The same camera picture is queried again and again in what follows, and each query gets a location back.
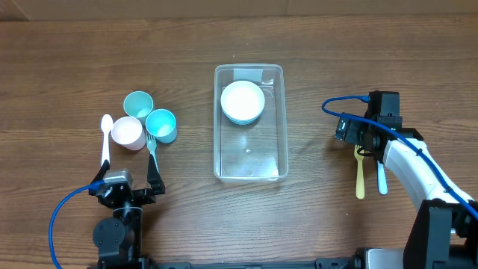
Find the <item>light blue fork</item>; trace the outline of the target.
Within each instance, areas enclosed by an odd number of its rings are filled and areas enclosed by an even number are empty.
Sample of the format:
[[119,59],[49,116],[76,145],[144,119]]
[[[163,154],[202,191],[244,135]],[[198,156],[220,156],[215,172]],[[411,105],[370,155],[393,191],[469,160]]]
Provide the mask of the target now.
[[377,185],[378,191],[381,195],[386,195],[388,193],[388,184],[385,175],[385,167],[383,163],[379,161],[377,163]]

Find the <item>blue cup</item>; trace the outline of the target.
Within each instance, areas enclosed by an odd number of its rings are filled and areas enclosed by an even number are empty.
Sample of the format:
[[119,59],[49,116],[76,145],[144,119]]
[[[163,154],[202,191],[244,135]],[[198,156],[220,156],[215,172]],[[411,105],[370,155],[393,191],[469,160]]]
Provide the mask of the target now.
[[167,109],[156,109],[146,118],[146,130],[161,143],[172,143],[178,133],[176,117]]

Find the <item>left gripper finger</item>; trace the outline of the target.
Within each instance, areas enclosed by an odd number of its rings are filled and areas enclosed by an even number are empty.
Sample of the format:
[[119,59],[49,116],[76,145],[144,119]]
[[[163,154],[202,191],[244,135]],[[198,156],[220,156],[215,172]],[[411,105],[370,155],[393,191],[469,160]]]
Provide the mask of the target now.
[[147,182],[150,184],[154,195],[165,194],[165,185],[161,178],[153,154],[149,154],[149,164],[147,172]]
[[90,183],[90,187],[88,189],[89,195],[96,195],[96,192],[99,188],[99,182],[101,182],[104,179],[105,174],[108,170],[110,170],[110,167],[111,167],[111,165],[110,165],[109,160],[103,161],[99,172],[96,174],[93,181]]

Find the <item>green cup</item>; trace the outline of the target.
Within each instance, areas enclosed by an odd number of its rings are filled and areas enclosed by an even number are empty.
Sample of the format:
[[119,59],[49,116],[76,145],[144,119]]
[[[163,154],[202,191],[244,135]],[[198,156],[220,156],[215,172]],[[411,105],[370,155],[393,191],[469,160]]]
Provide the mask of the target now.
[[154,111],[153,98],[144,91],[134,91],[125,97],[123,109],[130,117],[137,118],[143,125],[146,118]]

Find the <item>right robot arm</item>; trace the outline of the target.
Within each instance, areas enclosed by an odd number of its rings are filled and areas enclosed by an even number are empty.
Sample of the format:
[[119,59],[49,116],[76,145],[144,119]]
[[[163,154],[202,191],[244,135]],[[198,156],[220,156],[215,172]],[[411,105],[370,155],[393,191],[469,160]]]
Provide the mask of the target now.
[[399,118],[340,114],[335,136],[372,153],[409,195],[417,216],[403,250],[370,248],[366,268],[476,268],[477,201],[462,191]]

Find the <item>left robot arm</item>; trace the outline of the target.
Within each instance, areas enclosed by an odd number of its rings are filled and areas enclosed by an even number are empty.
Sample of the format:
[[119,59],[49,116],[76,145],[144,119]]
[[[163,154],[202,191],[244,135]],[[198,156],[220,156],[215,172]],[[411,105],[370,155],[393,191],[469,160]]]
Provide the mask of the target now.
[[97,268],[157,268],[156,261],[143,253],[143,206],[156,202],[165,193],[155,157],[149,156],[148,188],[132,188],[127,169],[111,170],[104,161],[92,181],[89,195],[113,210],[111,217],[100,220],[93,230],[93,243],[98,248]]

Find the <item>white bowl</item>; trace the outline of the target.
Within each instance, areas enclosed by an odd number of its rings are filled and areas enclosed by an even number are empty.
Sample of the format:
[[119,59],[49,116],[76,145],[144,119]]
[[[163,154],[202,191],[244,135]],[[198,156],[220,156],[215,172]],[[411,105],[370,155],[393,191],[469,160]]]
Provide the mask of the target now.
[[225,115],[238,120],[250,120],[262,114],[265,95],[251,81],[235,81],[224,88],[220,104]]

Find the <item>pink cup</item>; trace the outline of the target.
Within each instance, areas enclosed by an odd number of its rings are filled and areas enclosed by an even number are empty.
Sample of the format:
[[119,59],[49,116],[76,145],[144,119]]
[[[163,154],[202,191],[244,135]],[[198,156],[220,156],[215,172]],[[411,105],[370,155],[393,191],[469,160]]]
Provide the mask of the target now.
[[111,130],[113,140],[126,149],[138,151],[146,145],[142,123],[135,117],[121,117]]

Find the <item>light green bowl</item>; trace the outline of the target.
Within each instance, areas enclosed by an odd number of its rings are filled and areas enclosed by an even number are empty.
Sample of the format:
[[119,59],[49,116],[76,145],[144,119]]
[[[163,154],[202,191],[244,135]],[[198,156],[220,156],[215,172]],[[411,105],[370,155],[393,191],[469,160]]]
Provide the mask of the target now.
[[252,118],[250,120],[238,120],[238,119],[235,119],[233,117],[230,117],[228,115],[226,115],[226,117],[231,121],[233,122],[234,124],[238,124],[238,125],[248,125],[248,124],[251,124],[251,123],[254,123],[259,117],[255,117],[255,118]]

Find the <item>yellow fork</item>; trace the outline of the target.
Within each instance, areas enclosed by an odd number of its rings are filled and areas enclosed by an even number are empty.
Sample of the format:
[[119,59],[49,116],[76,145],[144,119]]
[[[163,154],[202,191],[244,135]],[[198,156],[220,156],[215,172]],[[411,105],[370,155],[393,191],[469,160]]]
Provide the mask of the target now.
[[357,171],[356,171],[356,197],[360,200],[364,199],[365,189],[364,189],[364,174],[363,174],[363,159],[364,157],[359,154],[359,145],[355,145],[354,156],[357,161]]

